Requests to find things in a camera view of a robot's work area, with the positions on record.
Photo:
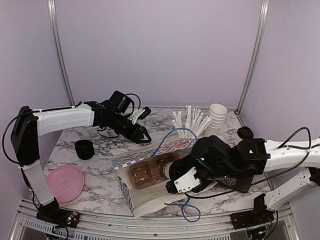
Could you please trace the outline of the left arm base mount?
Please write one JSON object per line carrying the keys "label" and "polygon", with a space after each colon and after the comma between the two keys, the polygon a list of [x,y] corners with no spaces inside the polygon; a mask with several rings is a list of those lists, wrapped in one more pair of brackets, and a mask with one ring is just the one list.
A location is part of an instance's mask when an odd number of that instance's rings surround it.
{"label": "left arm base mount", "polygon": [[36,218],[60,227],[76,228],[78,226],[80,214],[76,210],[66,210],[60,208],[56,198],[47,205],[40,204],[37,208]]}

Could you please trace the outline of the black floral square dish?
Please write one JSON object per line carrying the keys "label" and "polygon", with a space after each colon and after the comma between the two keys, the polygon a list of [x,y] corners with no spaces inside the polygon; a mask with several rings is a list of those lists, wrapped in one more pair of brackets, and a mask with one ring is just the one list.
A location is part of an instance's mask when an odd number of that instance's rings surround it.
{"label": "black floral square dish", "polygon": [[221,174],[214,177],[217,182],[223,184],[225,187],[231,190],[240,188],[238,191],[241,193],[247,193],[250,190],[251,187],[249,185],[253,183],[253,178],[254,175],[242,177],[232,176],[229,174]]}

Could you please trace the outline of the brown cardboard cup carrier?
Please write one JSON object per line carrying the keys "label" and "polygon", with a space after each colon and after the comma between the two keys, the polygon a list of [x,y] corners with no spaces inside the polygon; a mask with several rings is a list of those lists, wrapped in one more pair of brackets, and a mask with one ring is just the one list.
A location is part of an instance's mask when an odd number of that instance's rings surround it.
{"label": "brown cardboard cup carrier", "polygon": [[165,153],[133,164],[128,171],[131,184],[134,188],[140,190],[154,185],[158,180],[168,180],[163,175],[163,167],[177,159],[178,157],[174,153]]}

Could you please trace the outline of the aluminium frame post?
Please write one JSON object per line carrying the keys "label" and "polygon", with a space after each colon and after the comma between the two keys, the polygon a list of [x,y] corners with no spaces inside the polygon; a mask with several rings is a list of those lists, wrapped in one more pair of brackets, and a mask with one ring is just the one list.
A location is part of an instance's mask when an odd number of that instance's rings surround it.
{"label": "aluminium frame post", "polygon": [[242,110],[245,107],[245,103],[248,98],[250,87],[254,78],[255,69],[257,66],[258,58],[262,49],[263,40],[265,36],[269,6],[270,6],[269,0],[261,1],[260,14],[258,19],[256,37],[253,45],[253,51],[250,58],[250,63],[249,63],[246,77],[245,77],[242,92],[236,108],[236,112],[238,115],[241,114]]}
{"label": "aluminium frame post", "polygon": [[48,14],[49,14],[50,26],[52,31],[52,37],[53,37],[55,52],[58,60],[59,70],[62,77],[62,82],[64,85],[64,89],[65,89],[69,104],[74,105],[75,100],[74,100],[74,96],[73,96],[70,81],[69,81],[69,76],[68,76],[68,72],[65,64],[63,48],[62,48],[62,43],[60,38],[58,16],[56,11],[56,1],[48,0],[47,6],[48,6]]}

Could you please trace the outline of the stack of white paper cups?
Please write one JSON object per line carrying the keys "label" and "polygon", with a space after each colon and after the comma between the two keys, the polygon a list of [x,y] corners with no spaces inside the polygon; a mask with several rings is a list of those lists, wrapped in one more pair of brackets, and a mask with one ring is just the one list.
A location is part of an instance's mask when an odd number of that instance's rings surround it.
{"label": "stack of white paper cups", "polygon": [[210,105],[208,117],[211,119],[211,122],[204,131],[206,137],[217,135],[220,132],[225,122],[227,112],[227,108],[222,104],[213,103]]}

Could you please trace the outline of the blue checkered paper bag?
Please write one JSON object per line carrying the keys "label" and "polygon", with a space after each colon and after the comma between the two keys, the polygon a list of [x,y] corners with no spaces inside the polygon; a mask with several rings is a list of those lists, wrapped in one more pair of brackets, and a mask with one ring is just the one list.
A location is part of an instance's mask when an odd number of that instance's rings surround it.
{"label": "blue checkered paper bag", "polygon": [[118,154],[111,159],[118,187],[135,218],[155,213],[168,204],[185,198],[191,188],[184,183],[177,193],[169,193],[169,170],[174,161],[181,160],[196,143],[194,137],[169,135],[161,140],[145,143],[135,150]]}

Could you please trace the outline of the black plastic cup lid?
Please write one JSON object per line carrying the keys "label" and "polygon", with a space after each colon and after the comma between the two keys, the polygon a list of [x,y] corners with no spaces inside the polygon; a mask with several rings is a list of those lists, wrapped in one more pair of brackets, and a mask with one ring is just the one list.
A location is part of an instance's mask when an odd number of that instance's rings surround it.
{"label": "black plastic cup lid", "polygon": [[254,133],[248,126],[242,126],[237,130],[237,135],[242,139],[253,139]]}

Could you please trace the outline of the left aluminium frame post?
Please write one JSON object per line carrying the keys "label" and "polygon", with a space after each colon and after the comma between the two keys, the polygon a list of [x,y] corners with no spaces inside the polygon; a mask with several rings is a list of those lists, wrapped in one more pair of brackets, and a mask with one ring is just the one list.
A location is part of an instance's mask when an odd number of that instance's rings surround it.
{"label": "left aluminium frame post", "polygon": [[64,89],[65,89],[69,104],[74,105],[75,100],[74,100],[74,96],[73,96],[70,81],[69,81],[69,76],[68,76],[68,72],[65,64],[63,48],[62,48],[62,43],[60,38],[58,16],[56,11],[56,1],[48,0],[47,6],[48,6],[48,14],[49,14],[50,26],[52,31],[52,37],[53,37],[55,52],[58,60],[59,70],[62,77],[62,82],[64,85]]}

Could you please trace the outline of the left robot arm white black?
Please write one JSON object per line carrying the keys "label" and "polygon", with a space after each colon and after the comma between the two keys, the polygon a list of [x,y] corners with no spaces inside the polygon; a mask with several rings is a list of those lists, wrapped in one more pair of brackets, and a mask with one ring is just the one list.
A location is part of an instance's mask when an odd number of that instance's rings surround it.
{"label": "left robot arm white black", "polygon": [[64,215],[46,181],[41,157],[45,144],[40,141],[53,137],[49,149],[45,151],[48,154],[62,131],[98,127],[111,129],[135,144],[150,143],[151,136],[138,121],[146,118],[152,110],[148,106],[135,107],[131,96],[131,93],[116,90],[102,102],[84,101],[76,105],[38,109],[26,105],[7,124],[6,128],[12,129],[10,143],[16,158],[14,163],[18,165],[26,186],[40,203],[37,211],[51,222],[60,222]]}

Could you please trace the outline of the right aluminium frame post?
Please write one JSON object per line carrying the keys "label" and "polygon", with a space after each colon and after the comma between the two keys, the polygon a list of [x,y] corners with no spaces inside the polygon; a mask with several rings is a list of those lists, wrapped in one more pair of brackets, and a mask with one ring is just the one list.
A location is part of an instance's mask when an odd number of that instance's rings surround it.
{"label": "right aluminium frame post", "polygon": [[269,0],[261,1],[260,14],[258,19],[256,37],[253,45],[253,51],[250,58],[250,63],[249,63],[246,77],[245,77],[242,92],[236,108],[236,112],[238,115],[241,114],[242,110],[245,107],[245,103],[248,98],[250,87],[254,78],[255,69],[257,66],[258,58],[262,49],[263,40],[265,36],[269,6],[270,6]]}

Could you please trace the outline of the white wrapped straws bundle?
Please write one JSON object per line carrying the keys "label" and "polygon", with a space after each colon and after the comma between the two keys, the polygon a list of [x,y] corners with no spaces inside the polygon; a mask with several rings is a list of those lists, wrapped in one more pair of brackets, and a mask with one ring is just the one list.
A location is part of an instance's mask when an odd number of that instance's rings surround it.
{"label": "white wrapped straws bundle", "polygon": [[183,121],[183,111],[173,111],[174,128],[181,139],[194,139],[192,132],[199,137],[212,122],[209,116],[198,108],[198,106],[186,105],[186,119]]}

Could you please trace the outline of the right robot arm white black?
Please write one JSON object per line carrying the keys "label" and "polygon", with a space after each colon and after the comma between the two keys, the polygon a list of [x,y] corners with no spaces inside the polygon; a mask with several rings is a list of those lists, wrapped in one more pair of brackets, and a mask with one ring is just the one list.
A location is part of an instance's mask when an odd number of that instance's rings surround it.
{"label": "right robot arm white black", "polygon": [[199,139],[190,154],[164,167],[171,194],[198,193],[217,181],[233,191],[254,186],[255,175],[277,170],[275,177],[296,168],[300,172],[275,190],[262,196],[261,204],[248,212],[247,219],[258,224],[283,204],[320,184],[320,140],[285,141],[246,138],[231,147],[213,135]]}

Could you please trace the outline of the pink plastic plate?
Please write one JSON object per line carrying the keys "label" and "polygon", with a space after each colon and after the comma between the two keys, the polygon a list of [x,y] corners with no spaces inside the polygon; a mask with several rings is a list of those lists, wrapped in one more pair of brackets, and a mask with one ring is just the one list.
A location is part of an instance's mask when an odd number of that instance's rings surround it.
{"label": "pink plastic plate", "polygon": [[85,177],[75,165],[64,165],[54,169],[46,178],[48,186],[58,203],[74,200],[83,190]]}

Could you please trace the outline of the aluminium front rail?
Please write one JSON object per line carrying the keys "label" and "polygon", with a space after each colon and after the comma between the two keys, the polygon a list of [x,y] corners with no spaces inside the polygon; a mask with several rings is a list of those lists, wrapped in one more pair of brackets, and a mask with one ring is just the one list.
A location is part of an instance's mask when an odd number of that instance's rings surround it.
{"label": "aluminium front rail", "polygon": [[54,236],[69,240],[252,240],[263,234],[271,240],[300,240],[288,205],[278,211],[273,223],[234,229],[229,212],[203,215],[197,222],[181,216],[134,218],[128,215],[79,212],[76,228],[55,228],[36,218],[33,203],[23,199],[18,207],[10,240],[35,240]]}

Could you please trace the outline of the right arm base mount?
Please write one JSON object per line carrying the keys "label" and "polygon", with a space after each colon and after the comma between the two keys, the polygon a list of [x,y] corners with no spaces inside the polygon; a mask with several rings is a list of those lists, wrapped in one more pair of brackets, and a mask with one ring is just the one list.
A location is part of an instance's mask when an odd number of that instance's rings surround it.
{"label": "right arm base mount", "polygon": [[275,219],[275,212],[267,210],[265,196],[266,194],[262,193],[254,199],[252,210],[233,213],[230,215],[231,224],[234,230],[265,224],[272,222]]}

